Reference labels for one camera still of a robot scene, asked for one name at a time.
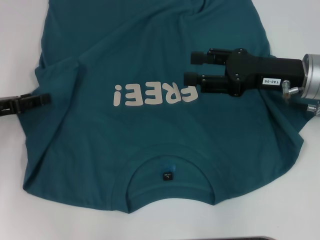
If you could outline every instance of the number label 140-05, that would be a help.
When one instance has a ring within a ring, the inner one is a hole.
[[[276,85],[279,86],[281,83],[281,79],[276,78],[264,78],[262,81],[262,85]]]

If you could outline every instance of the t-shirt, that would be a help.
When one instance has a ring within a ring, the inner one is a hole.
[[[19,117],[23,189],[64,204],[131,213],[183,198],[215,205],[286,173],[312,117],[280,92],[200,93],[192,51],[270,55],[250,0],[50,0],[39,87],[52,103]]]

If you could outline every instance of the robotic arm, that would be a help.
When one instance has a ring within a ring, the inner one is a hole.
[[[224,93],[240,97],[249,89],[282,91],[287,101],[293,95],[320,100],[320,55],[306,54],[303,60],[257,57],[244,48],[214,49],[191,53],[191,64],[224,65],[224,75],[184,73],[184,84],[201,86],[202,93]],[[320,116],[320,105],[294,104]]]

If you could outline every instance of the clothing tag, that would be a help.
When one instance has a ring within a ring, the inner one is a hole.
[[[174,179],[174,174],[172,172],[165,172],[163,174],[163,180],[164,181],[169,181],[169,180],[173,180]]]

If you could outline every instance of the white table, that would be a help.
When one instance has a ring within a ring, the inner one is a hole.
[[[319,0],[254,0],[272,53],[302,59],[320,54]],[[0,0],[0,97],[37,86],[47,0]],[[0,239],[205,239],[268,236],[320,239],[320,118],[301,131],[300,157],[287,174],[216,206],[167,199],[132,213],[98,211],[34,197],[22,190],[25,135],[15,115],[0,117]]]

